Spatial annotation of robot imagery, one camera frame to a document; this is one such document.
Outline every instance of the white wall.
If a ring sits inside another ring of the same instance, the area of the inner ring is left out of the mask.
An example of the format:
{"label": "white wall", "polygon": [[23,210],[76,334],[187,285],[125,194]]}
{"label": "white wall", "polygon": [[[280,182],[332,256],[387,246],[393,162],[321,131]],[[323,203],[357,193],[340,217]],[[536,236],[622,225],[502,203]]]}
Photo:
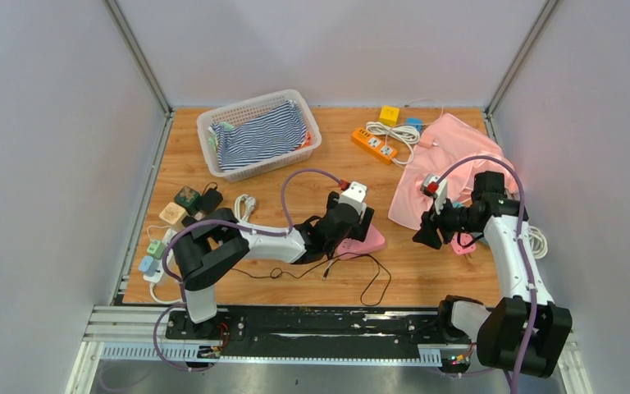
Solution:
{"label": "white wall", "polygon": [[562,2],[498,112],[595,392],[630,392],[630,2]]}
{"label": "white wall", "polygon": [[63,392],[161,123],[100,1],[0,2],[0,393]]}
{"label": "white wall", "polygon": [[173,105],[485,105],[543,2],[120,0]]}

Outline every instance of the robotic arm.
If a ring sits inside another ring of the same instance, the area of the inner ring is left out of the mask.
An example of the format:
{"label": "robotic arm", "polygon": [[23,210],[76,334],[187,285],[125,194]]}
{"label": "robotic arm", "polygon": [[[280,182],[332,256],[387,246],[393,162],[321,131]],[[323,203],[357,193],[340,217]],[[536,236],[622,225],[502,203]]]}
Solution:
{"label": "robotic arm", "polygon": [[549,377],[564,348],[572,319],[568,309],[555,306],[537,270],[527,239],[527,213],[523,214],[522,234],[518,238],[519,202],[509,199],[504,192],[502,173],[477,174],[472,204],[462,208],[453,207],[446,198],[446,182],[438,184],[437,180],[438,176],[427,176],[422,184],[422,193],[434,197],[434,204],[422,215],[421,229],[413,241],[439,249],[456,233],[483,233],[494,255],[504,297],[490,312],[479,301],[449,295],[439,305],[439,329],[448,341],[456,341],[466,334],[477,344],[477,358],[482,365],[513,369],[525,331],[533,286],[528,282],[527,269],[518,249],[518,242],[523,242],[534,276],[537,319],[521,372]]}
{"label": "robotic arm", "polygon": [[[259,226],[220,208],[199,222],[211,222],[179,238],[172,247],[185,288],[189,317],[201,323],[217,312],[214,284],[241,259],[274,259],[303,264],[332,258],[345,238],[364,241],[374,210],[364,202],[367,187],[346,184],[339,195],[331,192],[323,217],[312,216],[293,228]],[[198,221],[187,217],[185,227]],[[209,240],[217,244],[212,247]]]}

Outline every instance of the pink object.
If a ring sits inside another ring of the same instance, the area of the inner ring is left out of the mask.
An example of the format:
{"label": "pink object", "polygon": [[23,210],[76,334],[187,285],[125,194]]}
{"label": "pink object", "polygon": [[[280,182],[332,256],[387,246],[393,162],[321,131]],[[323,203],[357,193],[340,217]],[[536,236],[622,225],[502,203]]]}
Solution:
{"label": "pink object", "polygon": [[[486,135],[449,113],[438,118],[426,128],[414,147],[414,161],[404,169],[387,217],[402,226],[418,230],[422,213],[431,207],[431,199],[419,190],[426,175],[440,176],[459,160],[478,154],[499,158],[513,166],[504,158],[499,145]],[[469,200],[474,175],[487,170],[503,172],[508,190],[511,193],[518,191],[518,184],[505,168],[486,160],[475,160],[456,168],[446,178],[450,201]]]}
{"label": "pink object", "polygon": [[385,237],[371,224],[366,234],[364,242],[346,239],[341,241],[337,248],[336,255],[343,254],[340,260],[352,259],[356,254],[373,253],[376,250],[384,249],[386,246]]}
{"label": "pink object", "polygon": [[[463,245],[466,245],[472,242],[472,236],[470,234],[464,234],[464,233],[460,234],[460,242],[462,242]],[[473,251],[477,250],[477,244],[472,244],[468,246],[467,248],[463,248],[462,246],[460,246],[460,244],[458,243],[457,236],[453,237],[453,240],[450,242],[450,247],[453,248],[453,251],[458,256],[462,256],[463,254],[467,254],[467,253],[472,253]]]}

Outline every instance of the wooden tabletop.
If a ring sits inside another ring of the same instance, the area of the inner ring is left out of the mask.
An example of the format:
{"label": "wooden tabletop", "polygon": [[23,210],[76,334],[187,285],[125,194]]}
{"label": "wooden tabletop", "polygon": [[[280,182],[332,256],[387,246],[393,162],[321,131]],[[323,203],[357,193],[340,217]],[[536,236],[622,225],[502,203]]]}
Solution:
{"label": "wooden tabletop", "polygon": [[[387,218],[387,211],[403,169],[386,166],[350,141],[356,127],[377,119],[380,108],[312,108],[322,133],[322,145],[304,162],[271,171],[244,181],[229,183],[212,176],[204,162],[197,136],[197,117],[207,108],[182,108],[176,112],[170,137],[158,173],[153,196],[148,208],[144,231],[134,258],[134,267],[124,295],[126,303],[153,303],[148,283],[138,271],[145,256],[149,225],[161,226],[160,211],[182,186],[202,191],[215,181],[223,194],[222,207],[233,207],[235,198],[243,193],[257,198],[258,207],[249,221],[267,226],[287,225],[281,211],[281,184],[293,171],[315,167],[329,171],[348,181],[359,181],[368,186],[366,201],[376,210],[373,225],[387,239],[387,247],[373,255],[392,274],[381,305],[437,306],[447,295],[467,296],[485,304],[495,305],[500,299],[496,268],[488,247],[477,243],[471,257],[457,256],[450,247],[433,250],[412,242],[413,230],[402,227]],[[486,132],[482,113],[477,108],[451,108],[454,114],[472,127]],[[416,117],[428,123],[440,115],[433,108],[402,108],[399,119]],[[402,144],[392,141],[400,158],[406,159]],[[289,211],[294,222],[302,222],[312,215],[325,213],[327,194],[337,190],[331,179],[318,174],[300,174],[290,183],[286,194]],[[162,238],[165,230],[151,230],[153,238]],[[267,276],[273,268],[282,268],[298,276],[312,264],[289,265],[278,261],[244,260],[235,267],[255,276]],[[366,258],[340,261],[335,264],[326,281],[322,274],[326,265],[314,269],[299,280],[283,276],[278,279],[252,279],[243,273],[230,271],[216,286],[218,304],[242,305],[361,305],[359,297],[376,274],[377,266]],[[363,297],[367,304],[375,303],[387,283],[383,272]],[[161,300],[179,298],[178,286],[166,280],[156,288]]]}

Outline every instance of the beige cube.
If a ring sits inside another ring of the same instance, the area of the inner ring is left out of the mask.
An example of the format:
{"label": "beige cube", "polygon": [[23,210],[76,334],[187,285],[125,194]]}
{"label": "beige cube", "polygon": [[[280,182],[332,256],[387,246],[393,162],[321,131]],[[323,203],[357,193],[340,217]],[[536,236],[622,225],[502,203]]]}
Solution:
{"label": "beige cube", "polygon": [[169,203],[158,216],[173,230],[182,231],[185,228],[182,226],[182,219],[186,218],[188,214],[180,205]]}

